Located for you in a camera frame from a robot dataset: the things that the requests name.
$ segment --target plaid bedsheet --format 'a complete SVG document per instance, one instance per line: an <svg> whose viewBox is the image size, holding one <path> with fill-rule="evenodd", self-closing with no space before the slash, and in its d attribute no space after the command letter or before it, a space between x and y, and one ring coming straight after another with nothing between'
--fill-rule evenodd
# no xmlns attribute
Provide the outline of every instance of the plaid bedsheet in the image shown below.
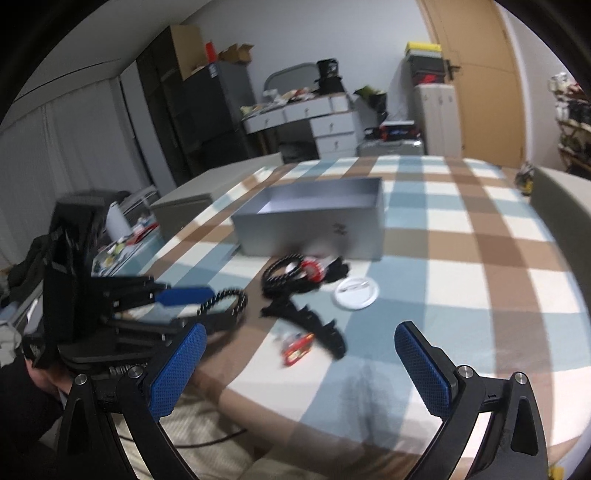
<svg viewBox="0 0 591 480"><path fill-rule="evenodd" d="M351 274L373 278L380 295L358 312L333 304L334 285L295 296L325 322L336 319L349 349L334 362L316 346L284 368L279 339L295 327L259 318L268 303L260 276L271 260L237 251L230 215L265 186L347 176L384 181L385 255L351 262ZM480 375L526 372L551 462L590 423L591 333L579 288L542 221L487 163L379 157L263 168L179 232L144 271L178 286L247 291L245 324L208 347L192 381L234 421L298 452L303 464L325 473L346 469L338 478L403 478L439 428L394 349L403 320ZM146 321L162 314L137 313ZM484 433L480 417L481 435L469 443L458 478Z"/></svg>

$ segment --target person's hand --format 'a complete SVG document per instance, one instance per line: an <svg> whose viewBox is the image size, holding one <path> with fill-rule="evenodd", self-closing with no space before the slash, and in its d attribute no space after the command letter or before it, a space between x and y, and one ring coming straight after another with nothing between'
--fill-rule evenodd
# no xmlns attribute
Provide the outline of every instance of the person's hand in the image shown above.
<svg viewBox="0 0 591 480"><path fill-rule="evenodd" d="M49 369L42 370L34 368L33 362L29 359L25 359L25 363L31 380L41 390L56 398L60 396L59 390L66 394L70 393L72 377L63 364L56 362Z"/></svg>

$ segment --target gray container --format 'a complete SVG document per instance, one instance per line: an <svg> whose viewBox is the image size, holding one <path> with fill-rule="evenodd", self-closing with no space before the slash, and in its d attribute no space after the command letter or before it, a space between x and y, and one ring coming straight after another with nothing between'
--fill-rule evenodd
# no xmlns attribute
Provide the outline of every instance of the gray container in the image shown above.
<svg viewBox="0 0 591 480"><path fill-rule="evenodd" d="M302 253L379 260L384 249L382 179L301 181L267 187L234 215L246 255Z"/></svg>

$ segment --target white wall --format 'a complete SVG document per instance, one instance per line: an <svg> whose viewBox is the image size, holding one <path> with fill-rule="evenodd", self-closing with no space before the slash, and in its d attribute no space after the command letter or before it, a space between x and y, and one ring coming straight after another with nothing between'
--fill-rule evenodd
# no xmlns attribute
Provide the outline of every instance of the white wall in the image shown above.
<svg viewBox="0 0 591 480"><path fill-rule="evenodd" d="M526 123L526 159L535 165L564 170L558 154L560 128L556 101L548 90L552 75L568 72L560 59L521 20L499 6L513 43L521 74Z"/></svg>
<svg viewBox="0 0 591 480"><path fill-rule="evenodd" d="M254 44L248 68L259 100L271 73L334 57L349 93L366 84L386 90L390 113L402 119L413 88L406 43L429 41L415 0L213 0L185 23L197 24L218 51ZM364 123L375 123L360 110Z"/></svg>

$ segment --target white plate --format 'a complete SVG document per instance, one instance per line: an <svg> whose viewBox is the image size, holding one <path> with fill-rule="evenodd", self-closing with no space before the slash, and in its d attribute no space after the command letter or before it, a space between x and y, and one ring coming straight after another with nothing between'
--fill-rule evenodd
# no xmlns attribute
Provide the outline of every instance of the white plate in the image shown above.
<svg viewBox="0 0 591 480"><path fill-rule="evenodd" d="M375 302L379 287L371 278L351 277L337 285L334 295L338 305L348 310L361 310Z"/></svg>

